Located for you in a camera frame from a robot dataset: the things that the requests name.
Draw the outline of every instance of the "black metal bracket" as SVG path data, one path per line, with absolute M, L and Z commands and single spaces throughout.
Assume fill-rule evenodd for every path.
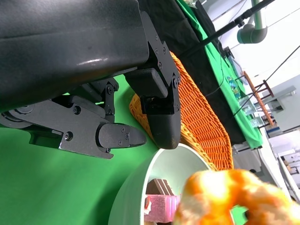
M 107 78 L 83 84 L 70 93 L 99 104 L 105 110 L 105 119 L 114 123 L 114 93 L 118 90 L 118 82 L 114 78 Z
M 141 99 L 151 133 L 161 148 L 174 149 L 180 141 L 180 74 L 147 13 L 141 12 L 149 46 L 148 61 L 125 78 Z
M 104 91 L 111 85 L 105 82 Z M 141 131 L 125 124 L 112 123 L 106 119 L 107 116 L 111 115 L 106 115 L 104 108 L 71 95 L 2 113 L 0 124 L 28 131 L 31 134 L 30 144 L 106 159 L 113 157 L 111 148 L 129 148 L 146 143 Z

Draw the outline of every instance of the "food item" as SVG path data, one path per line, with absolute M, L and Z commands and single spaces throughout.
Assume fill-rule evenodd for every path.
M 146 189 L 147 195 L 174 195 L 173 190 L 168 184 L 167 180 L 153 179 Z
M 299 225 L 300 206 L 245 170 L 204 171 L 186 182 L 174 225 L 230 225 L 229 210 L 247 207 L 247 225 Z
M 144 221 L 169 223 L 173 221 L 180 196 L 174 195 L 147 195 L 151 202 L 150 213 L 144 214 Z

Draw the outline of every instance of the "pink soap bar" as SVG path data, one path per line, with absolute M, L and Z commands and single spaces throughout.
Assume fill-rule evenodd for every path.
M 169 223 L 173 221 L 175 211 L 180 202 L 180 196 L 173 195 L 147 195 L 151 202 L 151 211 L 144 214 L 144 221 L 156 223 Z

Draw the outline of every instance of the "orange plush toy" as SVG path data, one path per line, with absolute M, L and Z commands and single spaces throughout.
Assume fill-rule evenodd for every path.
M 249 209 L 247 225 L 300 225 L 300 206 L 244 170 L 204 171 L 186 182 L 174 225 L 231 225 L 230 209 Z

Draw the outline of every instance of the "pipe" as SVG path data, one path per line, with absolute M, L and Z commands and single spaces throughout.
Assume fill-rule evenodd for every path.
M 257 5 L 261 0 L 251 0 L 252 6 Z M 255 26 L 248 23 L 238 31 L 238 41 L 241 44 L 256 44 L 262 42 L 268 33 L 263 9 L 254 14 Z

